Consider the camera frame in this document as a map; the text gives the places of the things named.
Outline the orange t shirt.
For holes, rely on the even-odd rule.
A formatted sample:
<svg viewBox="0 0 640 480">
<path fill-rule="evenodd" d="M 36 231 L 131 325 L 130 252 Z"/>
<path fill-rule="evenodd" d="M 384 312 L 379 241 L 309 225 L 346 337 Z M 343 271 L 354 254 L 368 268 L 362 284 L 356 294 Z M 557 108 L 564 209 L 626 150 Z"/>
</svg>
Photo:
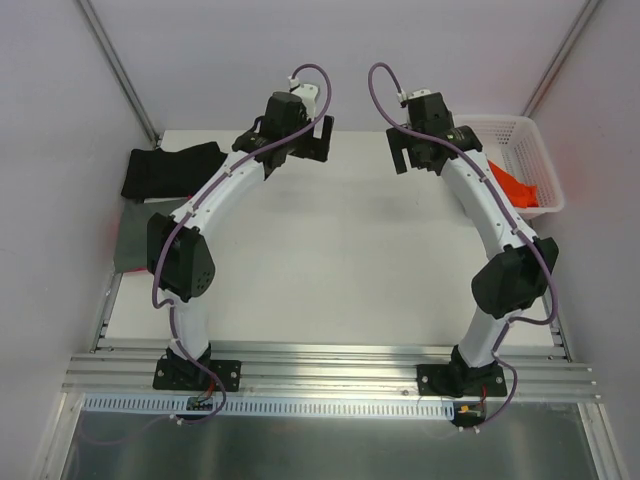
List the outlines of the orange t shirt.
<svg viewBox="0 0 640 480">
<path fill-rule="evenodd" d="M 488 164 L 498 184 L 514 207 L 525 209 L 539 206 L 535 185 L 521 183 L 491 161 Z"/>
</svg>

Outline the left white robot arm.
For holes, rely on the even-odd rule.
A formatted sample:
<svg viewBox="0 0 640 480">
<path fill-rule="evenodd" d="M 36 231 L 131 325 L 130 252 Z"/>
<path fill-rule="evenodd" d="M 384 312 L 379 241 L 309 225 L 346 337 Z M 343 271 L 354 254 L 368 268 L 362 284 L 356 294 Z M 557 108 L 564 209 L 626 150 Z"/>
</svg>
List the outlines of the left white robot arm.
<svg viewBox="0 0 640 480">
<path fill-rule="evenodd" d="M 176 377 L 188 388 L 210 375 L 208 314 L 201 296 L 216 266 L 212 238 L 223 217 L 290 156 L 326 162 L 333 117 L 317 105 L 319 89 L 301 84 L 268 99 L 255 125 L 236 138 L 211 178 L 185 204 L 147 225 L 147 269 L 152 305 L 169 310 L 169 352 L 180 358 Z"/>
</svg>

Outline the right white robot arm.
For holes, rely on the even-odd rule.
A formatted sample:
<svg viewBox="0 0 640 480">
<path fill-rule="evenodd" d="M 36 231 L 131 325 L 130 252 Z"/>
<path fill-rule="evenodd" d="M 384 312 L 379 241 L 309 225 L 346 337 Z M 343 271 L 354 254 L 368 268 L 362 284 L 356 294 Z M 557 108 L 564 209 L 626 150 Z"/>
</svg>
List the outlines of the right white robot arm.
<svg viewBox="0 0 640 480">
<path fill-rule="evenodd" d="M 451 389 L 467 395 L 481 386 L 481 368 L 494 363 L 508 323 L 547 290 L 559 249 L 520 218 L 480 139 L 471 127 L 455 125 L 441 94 L 418 90 L 398 97 L 407 121 L 387 131 L 397 173 L 415 168 L 440 177 L 472 221 L 487 256 L 471 281 L 476 310 L 452 356 L 459 363 L 447 371 Z"/>
</svg>

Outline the white plastic basket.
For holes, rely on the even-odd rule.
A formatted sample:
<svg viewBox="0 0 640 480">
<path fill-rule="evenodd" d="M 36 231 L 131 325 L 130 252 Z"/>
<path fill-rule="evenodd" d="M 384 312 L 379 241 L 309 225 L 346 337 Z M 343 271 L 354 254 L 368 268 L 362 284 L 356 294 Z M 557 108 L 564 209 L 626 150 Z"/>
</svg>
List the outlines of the white plastic basket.
<svg viewBox="0 0 640 480">
<path fill-rule="evenodd" d="M 536 187 L 538 206 L 516 209 L 523 219 L 532 220 L 564 208 L 564 193 L 533 120 L 513 115 L 455 115 L 454 123 L 467 125 L 476 133 L 491 162 L 520 183 Z"/>
</svg>

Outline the black folded t shirt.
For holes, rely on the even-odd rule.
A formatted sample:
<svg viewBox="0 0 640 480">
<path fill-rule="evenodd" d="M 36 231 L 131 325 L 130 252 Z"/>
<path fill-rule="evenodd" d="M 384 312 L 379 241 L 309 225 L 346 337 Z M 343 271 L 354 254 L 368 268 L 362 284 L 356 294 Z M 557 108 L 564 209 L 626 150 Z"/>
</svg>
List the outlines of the black folded t shirt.
<svg viewBox="0 0 640 480">
<path fill-rule="evenodd" d="M 121 190 L 126 200 L 185 198 L 197 193 L 227 158 L 217 142 L 168 152 L 133 149 Z"/>
</svg>

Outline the grey folded t shirt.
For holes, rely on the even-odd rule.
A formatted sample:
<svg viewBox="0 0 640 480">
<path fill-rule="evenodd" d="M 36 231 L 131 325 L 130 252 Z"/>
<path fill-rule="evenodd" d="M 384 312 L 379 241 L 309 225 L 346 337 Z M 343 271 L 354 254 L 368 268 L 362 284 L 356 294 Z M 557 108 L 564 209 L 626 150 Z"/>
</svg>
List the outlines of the grey folded t shirt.
<svg viewBox="0 0 640 480">
<path fill-rule="evenodd" d="M 155 214 L 171 214 L 186 198 L 152 199 L 136 203 L 127 201 L 122 212 L 114 253 L 114 270 L 127 273 L 146 269 L 146 232 L 149 219 Z"/>
</svg>

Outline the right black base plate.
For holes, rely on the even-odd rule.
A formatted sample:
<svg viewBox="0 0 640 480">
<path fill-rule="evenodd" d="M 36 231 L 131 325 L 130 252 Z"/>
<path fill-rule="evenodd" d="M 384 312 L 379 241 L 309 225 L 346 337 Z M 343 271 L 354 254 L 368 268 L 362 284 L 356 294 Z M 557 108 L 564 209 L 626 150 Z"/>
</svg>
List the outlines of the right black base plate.
<svg viewBox="0 0 640 480">
<path fill-rule="evenodd" d="M 421 396 L 507 396 L 504 372 L 496 362 L 480 368 L 462 369 L 452 364 L 419 364 L 416 366 L 416 382 Z"/>
</svg>

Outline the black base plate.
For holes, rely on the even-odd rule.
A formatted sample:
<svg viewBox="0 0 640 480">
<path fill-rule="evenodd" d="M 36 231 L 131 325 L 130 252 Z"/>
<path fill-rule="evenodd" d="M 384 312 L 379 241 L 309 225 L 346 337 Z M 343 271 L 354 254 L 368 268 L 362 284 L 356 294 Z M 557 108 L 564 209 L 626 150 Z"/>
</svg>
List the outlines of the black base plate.
<svg viewBox="0 0 640 480">
<path fill-rule="evenodd" d="M 205 366 L 221 381 L 227 392 L 240 388 L 242 362 L 239 360 L 210 360 Z M 192 362 L 177 358 L 160 358 L 156 364 L 152 388 L 159 391 L 203 391 L 212 378 Z"/>
<path fill-rule="evenodd" d="M 421 396 L 507 396 L 504 372 L 496 362 L 480 368 L 462 369 L 452 364 L 419 364 L 416 366 L 416 382 Z"/>
</svg>

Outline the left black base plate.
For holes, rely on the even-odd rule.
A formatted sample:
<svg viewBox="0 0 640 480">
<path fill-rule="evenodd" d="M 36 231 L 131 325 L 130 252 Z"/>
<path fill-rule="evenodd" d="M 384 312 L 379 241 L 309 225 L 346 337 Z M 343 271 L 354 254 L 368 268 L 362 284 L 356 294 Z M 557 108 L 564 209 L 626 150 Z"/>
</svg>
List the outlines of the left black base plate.
<svg viewBox="0 0 640 480">
<path fill-rule="evenodd" d="M 240 388 L 242 362 L 239 360 L 210 360 L 205 366 L 221 381 L 227 392 Z M 156 364 L 152 388 L 159 391 L 203 391 L 212 378 L 192 362 L 177 358 L 160 358 Z"/>
</svg>

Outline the aluminium mounting rail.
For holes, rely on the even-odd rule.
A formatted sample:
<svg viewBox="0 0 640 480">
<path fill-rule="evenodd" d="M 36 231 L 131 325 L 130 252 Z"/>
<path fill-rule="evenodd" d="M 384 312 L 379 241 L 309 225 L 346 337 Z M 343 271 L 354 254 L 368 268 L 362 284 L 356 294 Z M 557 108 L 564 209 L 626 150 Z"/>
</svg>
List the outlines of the aluminium mounting rail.
<svg viewBox="0 0 640 480">
<path fill-rule="evenodd" d="M 90 349 L 71 357 L 63 390 L 151 392 L 165 341 L 107 336 L 114 306 L 124 298 L 121 281 L 121 275 L 111 276 Z M 212 351 L 217 358 L 241 362 L 239 391 L 245 395 L 414 399 L 417 365 L 444 362 L 451 349 L 215 341 Z M 502 356 L 517 371 L 520 402 L 598 403 L 602 399 L 591 366 L 571 361 L 563 346 L 507 346 Z"/>
</svg>

